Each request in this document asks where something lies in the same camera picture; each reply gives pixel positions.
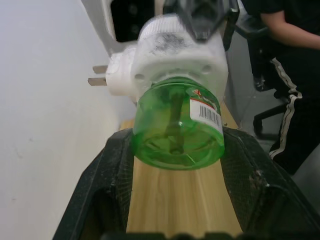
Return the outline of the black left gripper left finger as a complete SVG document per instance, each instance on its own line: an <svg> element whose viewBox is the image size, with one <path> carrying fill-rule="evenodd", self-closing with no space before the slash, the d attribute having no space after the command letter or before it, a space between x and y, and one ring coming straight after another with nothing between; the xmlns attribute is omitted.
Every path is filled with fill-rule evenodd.
<svg viewBox="0 0 320 240"><path fill-rule="evenodd" d="M99 240L124 233L133 187L134 154L130 128L114 133L81 174L55 240Z"/></svg>

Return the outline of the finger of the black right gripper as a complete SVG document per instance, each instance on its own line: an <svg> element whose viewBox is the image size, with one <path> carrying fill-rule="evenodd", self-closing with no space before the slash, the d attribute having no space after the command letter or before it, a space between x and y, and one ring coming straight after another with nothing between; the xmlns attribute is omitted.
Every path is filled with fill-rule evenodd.
<svg viewBox="0 0 320 240"><path fill-rule="evenodd" d="M166 0L164 14L177 14L196 42L207 42L226 23L222 40L230 42L239 17L236 0Z"/></svg>

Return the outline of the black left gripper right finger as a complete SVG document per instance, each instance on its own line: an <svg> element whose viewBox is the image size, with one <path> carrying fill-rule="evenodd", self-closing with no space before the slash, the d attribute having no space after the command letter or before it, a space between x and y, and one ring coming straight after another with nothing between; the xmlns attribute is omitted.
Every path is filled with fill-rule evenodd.
<svg viewBox="0 0 320 240"><path fill-rule="evenodd" d="M288 173L246 132L223 128L224 183L241 230L277 240L318 240L320 216Z"/></svg>

